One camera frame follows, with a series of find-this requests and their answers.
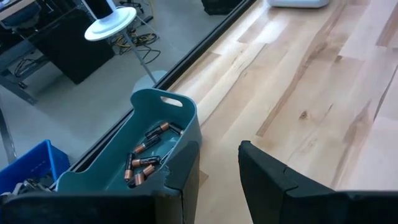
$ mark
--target teal plastic basket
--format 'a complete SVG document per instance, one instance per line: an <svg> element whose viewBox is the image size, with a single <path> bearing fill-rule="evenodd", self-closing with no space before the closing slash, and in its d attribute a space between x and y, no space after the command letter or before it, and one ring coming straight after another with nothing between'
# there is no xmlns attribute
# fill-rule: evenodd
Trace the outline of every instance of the teal plastic basket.
<svg viewBox="0 0 398 224"><path fill-rule="evenodd" d="M165 99L177 100L182 106L168 103ZM184 128L181 136L171 130L160 135L161 142L139 154L163 157L170 150L167 161L187 145L189 141L201 144L201 132L195 103L186 96L157 89L139 90L132 94L134 112L108 145L87 168L75 173L66 172L59 178L58 192L87 192L98 190L131 190L124 181L126 155L145 140L148 130L167 121Z"/></svg>

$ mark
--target handle cutout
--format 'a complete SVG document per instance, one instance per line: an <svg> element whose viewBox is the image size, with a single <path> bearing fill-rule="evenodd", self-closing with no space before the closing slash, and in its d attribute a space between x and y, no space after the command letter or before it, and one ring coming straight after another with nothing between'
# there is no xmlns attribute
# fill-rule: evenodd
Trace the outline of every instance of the handle cutout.
<svg viewBox="0 0 398 224"><path fill-rule="evenodd" d="M162 99L163 102L168 103L170 105L182 107L181 101L171 99L171 98L165 97L165 96L161 96L160 99Z"/></svg>

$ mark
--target wooden floor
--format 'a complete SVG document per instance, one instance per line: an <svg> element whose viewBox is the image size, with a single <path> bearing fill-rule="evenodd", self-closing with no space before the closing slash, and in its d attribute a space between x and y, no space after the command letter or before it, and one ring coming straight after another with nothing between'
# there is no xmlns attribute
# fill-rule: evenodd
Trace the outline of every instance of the wooden floor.
<svg viewBox="0 0 398 224"><path fill-rule="evenodd" d="M334 189L398 190L398 0L257 2L171 87L203 133L197 223L251 223L238 146Z"/></svg>

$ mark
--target metal table leg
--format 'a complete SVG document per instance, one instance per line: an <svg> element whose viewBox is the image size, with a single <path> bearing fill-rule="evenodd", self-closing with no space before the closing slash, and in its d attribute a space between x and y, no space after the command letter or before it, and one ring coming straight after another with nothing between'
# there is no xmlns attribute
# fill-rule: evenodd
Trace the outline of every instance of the metal table leg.
<svg viewBox="0 0 398 224"><path fill-rule="evenodd" d="M138 60L141 62L141 65L144 67L145 71L147 71L150 79L154 82L154 84L156 84L155 77L152 75L149 68L145 64L144 59L142 59L141 56L139 55L139 52L137 51L136 47L132 43L132 40L130 39L130 36L127 34L126 30L123 30L122 33L123 33L123 36L124 36L125 40L127 41L127 43L131 46L132 51L135 53L135 55L137 55Z"/></svg>
<svg viewBox="0 0 398 224"><path fill-rule="evenodd" d="M12 141L11 135L9 133L7 121L2 112L2 102L0 99L0 135L4 149L6 150L8 163L12 163L17 159L17 153L15 152L14 143Z"/></svg>
<svg viewBox="0 0 398 224"><path fill-rule="evenodd" d="M4 70L0 72L0 85L2 85L4 88L8 89L10 92L13 94L19 96L21 99L25 100L31 105L34 105L37 100L30 96L27 92L25 92L23 89L19 87L18 84L11 82L6 78L6 74L10 73L9 70Z"/></svg>

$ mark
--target copper-top battery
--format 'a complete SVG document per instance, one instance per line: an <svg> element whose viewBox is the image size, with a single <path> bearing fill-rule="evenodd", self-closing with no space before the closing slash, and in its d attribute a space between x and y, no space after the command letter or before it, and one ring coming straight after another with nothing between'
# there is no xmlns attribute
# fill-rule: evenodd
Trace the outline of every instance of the copper-top battery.
<svg viewBox="0 0 398 224"><path fill-rule="evenodd" d="M168 122L164 122L160 126L158 126L158 127L154 128L154 129L148 131L147 133L145 133L145 137L147 139L150 139L152 136L162 134L163 132L168 130L168 128L169 128L169 123Z"/></svg>
<svg viewBox="0 0 398 224"><path fill-rule="evenodd" d="M170 123L170 124L169 124L169 127L170 127L170 129L171 129L173 132L175 132L175 133L178 134L178 135L182 135L182 134L184 133L184 130L183 130L180 126L178 126L178 125L176 125L176 124L174 124L174 123Z"/></svg>
<svg viewBox="0 0 398 224"><path fill-rule="evenodd" d="M157 144L160 142L160 137L159 135L154 135L150 139L144 141L142 144L138 145L135 149L134 152L136 154L140 154L144 152L146 149L152 147L154 144Z"/></svg>
<svg viewBox="0 0 398 224"><path fill-rule="evenodd" d="M142 184L144 181L145 181L145 177L144 177L144 174L142 172L134 175L134 182L135 182L136 186Z"/></svg>
<svg viewBox="0 0 398 224"><path fill-rule="evenodd" d="M155 172L155 167L153 165L149 165L142 170L142 173L147 177Z"/></svg>
<svg viewBox="0 0 398 224"><path fill-rule="evenodd" d="M148 166L150 164L158 164L160 162L160 156L151 156L141 159L133 159L131 164L133 167Z"/></svg>
<svg viewBox="0 0 398 224"><path fill-rule="evenodd" d="M129 181L132 177L132 161L135 158L134 153L128 153L127 154L127 159L126 159L126 166L124 168L124 180Z"/></svg>

